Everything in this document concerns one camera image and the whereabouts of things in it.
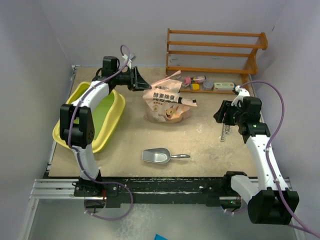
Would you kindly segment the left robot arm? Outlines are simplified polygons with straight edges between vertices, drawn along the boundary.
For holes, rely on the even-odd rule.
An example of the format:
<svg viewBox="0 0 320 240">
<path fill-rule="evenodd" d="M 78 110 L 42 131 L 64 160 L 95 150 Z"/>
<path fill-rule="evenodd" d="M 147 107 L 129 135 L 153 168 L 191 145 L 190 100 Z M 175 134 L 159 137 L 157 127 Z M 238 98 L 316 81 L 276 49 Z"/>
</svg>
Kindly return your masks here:
<svg viewBox="0 0 320 240">
<path fill-rule="evenodd" d="M 88 181 L 85 190 L 91 196 L 103 191 L 101 172 L 92 149 L 94 140 L 93 110 L 116 86 L 127 86 L 130 91 L 150 90 L 152 87 L 132 67 L 129 55 L 123 54 L 123 65 L 114 56 L 105 56 L 88 89 L 71 104 L 60 107 L 59 136 L 74 153 L 80 168 L 79 178 Z"/>
</svg>

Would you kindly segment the silver metal scoop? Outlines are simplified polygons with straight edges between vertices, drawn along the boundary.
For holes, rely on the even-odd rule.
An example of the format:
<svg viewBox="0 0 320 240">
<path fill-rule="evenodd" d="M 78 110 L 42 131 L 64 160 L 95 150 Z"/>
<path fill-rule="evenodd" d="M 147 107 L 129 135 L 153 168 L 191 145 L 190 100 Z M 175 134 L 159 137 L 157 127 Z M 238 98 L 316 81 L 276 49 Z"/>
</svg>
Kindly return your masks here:
<svg viewBox="0 0 320 240">
<path fill-rule="evenodd" d="M 166 164 L 171 159 L 189 159 L 191 156 L 188 154 L 174 154 L 167 148 L 150 148 L 142 151 L 141 159 L 144 162 L 154 164 Z"/>
</svg>

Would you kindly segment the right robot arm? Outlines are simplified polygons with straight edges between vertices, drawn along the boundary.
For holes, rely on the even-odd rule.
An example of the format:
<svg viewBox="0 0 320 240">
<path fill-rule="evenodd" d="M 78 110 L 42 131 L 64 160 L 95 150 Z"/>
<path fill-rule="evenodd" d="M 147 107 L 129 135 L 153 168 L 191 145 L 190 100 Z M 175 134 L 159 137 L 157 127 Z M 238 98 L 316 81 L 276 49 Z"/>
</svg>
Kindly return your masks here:
<svg viewBox="0 0 320 240">
<path fill-rule="evenodd" d="M 259 98 L 245 96 L 235 102 L 223 100 L 213 116 L 217 123 L 238 126 L 253 157 L 258 179 L 258 185 L 254 185 L 248 176 L 236 173 L 222 183 L 222 190 L 228 196 L 241 196 L 253 224 L 288 225 L 292 219 L 289 211 L 296 210 L 300 199 L 296 191 L 289 189 L 278 168 L 268 143 L 268 125 L 261 122 L 261 108 Z"/>
</svg>

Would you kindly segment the pink cat litter bag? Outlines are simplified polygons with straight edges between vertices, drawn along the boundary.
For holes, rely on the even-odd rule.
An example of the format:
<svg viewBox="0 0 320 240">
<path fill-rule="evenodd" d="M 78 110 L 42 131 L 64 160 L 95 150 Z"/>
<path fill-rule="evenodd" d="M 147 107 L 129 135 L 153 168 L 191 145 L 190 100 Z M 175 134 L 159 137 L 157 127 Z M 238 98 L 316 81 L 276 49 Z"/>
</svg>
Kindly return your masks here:
<svg viewBox="0 0 320 240">
<path fill-rule="evenodd" d="M 191 108 L 197 106 L 196 99 L 182 97 L 182 82 L 172 79 L 180 75 L 176 71 L 172 75 L 151 84 L 151 89 L 143 91 L 143 100 L 147 104 L 144 118 L 152 123 L 174 124 L 191 116 Z"/>
</svg>

